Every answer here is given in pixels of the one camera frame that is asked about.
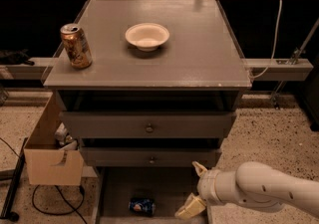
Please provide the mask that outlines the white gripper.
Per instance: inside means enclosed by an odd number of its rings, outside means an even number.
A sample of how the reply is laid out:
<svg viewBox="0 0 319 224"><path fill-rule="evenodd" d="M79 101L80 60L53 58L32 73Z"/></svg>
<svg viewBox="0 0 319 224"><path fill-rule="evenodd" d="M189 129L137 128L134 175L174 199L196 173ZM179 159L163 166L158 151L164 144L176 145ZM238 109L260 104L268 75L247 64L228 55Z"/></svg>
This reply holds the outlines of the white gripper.
<svg viewBox="0 0 319 224"><path fill-rule="evenodd" d="M199 176L197 183L199 195L191 193L184 204L175 212L176 218L187 220L195 217L205 210L206 205L225 205L236 202L237 189L234 171L207 170L197 161L194 161L192 166Z"/></svg>

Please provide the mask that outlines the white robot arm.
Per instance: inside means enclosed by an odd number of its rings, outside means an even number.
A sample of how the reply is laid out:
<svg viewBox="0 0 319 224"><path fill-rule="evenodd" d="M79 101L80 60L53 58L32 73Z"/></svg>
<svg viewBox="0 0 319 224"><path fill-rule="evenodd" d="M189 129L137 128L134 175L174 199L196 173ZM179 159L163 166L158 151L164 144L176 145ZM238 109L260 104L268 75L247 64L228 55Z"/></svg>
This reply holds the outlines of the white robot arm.
<svg viewBox="0 0 319 224"><path fill-rule="evenodd" d="M206 169L196 161L192 165L199 177L198 194L187 197L174 214L178 219L187 220L206 210L212 224L211 208L227 203L261 212L278 212L288 204L319 217L317 181L290 176L255 161L244 162L234 171Z"/></svg>

